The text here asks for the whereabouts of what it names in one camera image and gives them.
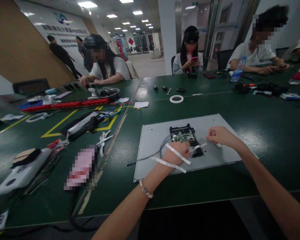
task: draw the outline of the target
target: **chair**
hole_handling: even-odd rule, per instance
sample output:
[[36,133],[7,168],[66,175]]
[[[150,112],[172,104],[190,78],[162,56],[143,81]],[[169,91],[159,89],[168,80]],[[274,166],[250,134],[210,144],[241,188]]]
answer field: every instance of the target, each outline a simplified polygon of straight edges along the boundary
[[173,72],[173,62],[174,62],[174,59],[176,58],[176,56],[173,56],[171,58],[171,72]]
[[14,83],[12,85],[14,93],[36,93],[50,89],[46,78]]
[[276,54],[278,58],[282,58],[284,53],[288,50],[289,47],[286,48],[276,48]]
[[227,68],[229,59],[230,59],[233,51],[234,51],[234,49],[217,52],[218,69]]

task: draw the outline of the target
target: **t-shirt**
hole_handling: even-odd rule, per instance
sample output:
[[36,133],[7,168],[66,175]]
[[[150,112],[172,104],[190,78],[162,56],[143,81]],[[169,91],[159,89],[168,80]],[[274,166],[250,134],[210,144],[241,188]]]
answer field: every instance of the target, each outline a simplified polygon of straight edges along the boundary
[[284,55],[282,56],[282,58],[286,61],[289,59],[294,59],[295,58],[295,54],[293,54],[293,50],[300,48],[300,39],[298,41],[296,41],[294,44],[292,44],[288,50],[284,53]]
[[50,43],[49,48],[53,52],[53,54],[56,55],[62,62],[67,62],[70,60],[70,58],[68,57],[68,52],[64,50],[64,48],[60,45]]
[[[113,59],[113,66],[116,71],[116,73],[120,73],[125,80],[130,80],[130,72],[128,69],[128,66],[126,65],[125,61],[121,57],[115,57]],[[107,71],[107,78],[111,77],[111,68],[110,65],[105,64],[106,71]],[[102,72],[97,63],[93,64],[92,70],[89,73],[89,75],[97,77],[99,80],[104,80],[102,77]]]
[[82,43],[78,44],[78,50],[80,53],[83,54],[84,57],[86,57],[86,48],[84,47],[84,45]]
[[238,59],[239,61],[243,56],[246,56],[246,65],[254,66],[259,63],[274,59],[277,55],[271,50],[271,48],[256,48],[253,53],[250,53],[249,49],[250,41],[241,43],[231,55],[227,68],[230,68],[231,60]]

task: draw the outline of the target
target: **woman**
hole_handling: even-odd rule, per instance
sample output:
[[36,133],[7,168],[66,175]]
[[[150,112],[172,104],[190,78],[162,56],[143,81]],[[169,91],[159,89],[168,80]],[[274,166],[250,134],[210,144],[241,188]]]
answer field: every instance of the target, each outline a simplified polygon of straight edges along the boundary
[[88,72],[91,72],[92,63],[90,58],[86,56],[86,48],[83,45],[82,38],[76,36],[76,42],[78,44],[78,50],[81,56],[83,57],[83,65],[88,70]]
[[203,70],[203,55],[198,53],[198,39],[198,29],[194,26],[187,27],[183,35],[181,52],[176,55],[173,62],[173,75]]
[[87,55],[93,60],[93,67],[89,75],[80,78],[81,84],[86,86],[93,82],[96,85],[105,85],[131,79],[125,61],[112,52],[100,35],[91,34],[86,37],[85,47]]

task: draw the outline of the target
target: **smartphone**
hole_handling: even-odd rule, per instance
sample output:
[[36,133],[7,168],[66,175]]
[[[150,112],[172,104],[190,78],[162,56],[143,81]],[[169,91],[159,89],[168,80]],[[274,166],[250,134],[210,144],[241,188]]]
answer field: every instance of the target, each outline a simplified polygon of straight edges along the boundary
[[211,78],[216,78],[216,75],[214,75],[213,73],[211,72],[204,72],[203,75],[208,78],[208,79],[211,79]]
[[254,82],[258,82],[258,81],[261,81],[262,79],[259,78],[259,77],[256,77],[254,75],[251,75],[251,74],[247,74],[247,73],[243,73],[241,75],[242,77],[246,78],[246,79],[249,79],[251,81],[254,81]]

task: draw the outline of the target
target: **banner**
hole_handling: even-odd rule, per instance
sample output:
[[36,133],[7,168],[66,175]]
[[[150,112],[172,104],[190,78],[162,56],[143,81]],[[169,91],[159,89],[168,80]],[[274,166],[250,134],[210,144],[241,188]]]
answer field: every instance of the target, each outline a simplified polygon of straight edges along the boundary
[[126,56],[126,59],[128,61],[129,59],[128,59],[128,55],[127,55],[127,52],[126,52],[126,48],[123,45],[120,34],[119,33],[114,33],[114,36],[116,37],[115,40],[113,39],[114,44],[118,47],[120,53],[124,53],[124,55]]
[[77,71],[82,75],[88,74],[76,42],[76,36],[84,40],[90,35],[81,17],[30,2],[14,1],[48,44],[47,36],[51,35],[75,60],[73,64]]

